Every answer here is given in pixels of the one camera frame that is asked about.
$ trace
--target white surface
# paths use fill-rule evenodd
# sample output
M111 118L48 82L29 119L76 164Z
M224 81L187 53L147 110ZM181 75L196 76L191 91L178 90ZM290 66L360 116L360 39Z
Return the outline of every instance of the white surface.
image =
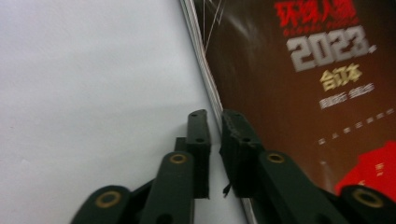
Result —
M195 224L246 223L177 0L0 3L0 223L69 223L95 190L152 179L187 115L209 112L211 200Z

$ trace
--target book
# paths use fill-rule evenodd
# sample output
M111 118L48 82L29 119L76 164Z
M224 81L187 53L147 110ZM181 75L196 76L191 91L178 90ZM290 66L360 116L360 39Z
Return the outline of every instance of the book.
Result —
M218 122L243 113L319 187L396 139L396 2L182 0Z

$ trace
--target red graphic on cover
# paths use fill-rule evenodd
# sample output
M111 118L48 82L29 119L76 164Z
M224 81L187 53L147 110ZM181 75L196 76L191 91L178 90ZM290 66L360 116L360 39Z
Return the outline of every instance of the red graphic on cover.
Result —
M364 185L376 189L396 202L396 142L361 154L356 165L336 186L337 194L348 185Z
M306 35L359 23L351 0L305 0L275 2L284 36Z

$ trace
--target magazine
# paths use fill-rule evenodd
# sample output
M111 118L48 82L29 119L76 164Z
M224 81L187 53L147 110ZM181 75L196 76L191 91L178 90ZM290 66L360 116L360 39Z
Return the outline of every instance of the magazine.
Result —
M396 140L395 0L181 2L219 126L243 113L331 193L379 189L390 161L365 155Z

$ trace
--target brown book cover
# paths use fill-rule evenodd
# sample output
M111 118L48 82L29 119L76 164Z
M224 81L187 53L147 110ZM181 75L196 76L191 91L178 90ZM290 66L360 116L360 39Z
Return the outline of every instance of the brown book cover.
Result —
M396 139L394 0L195 0L223 108L334 186Z

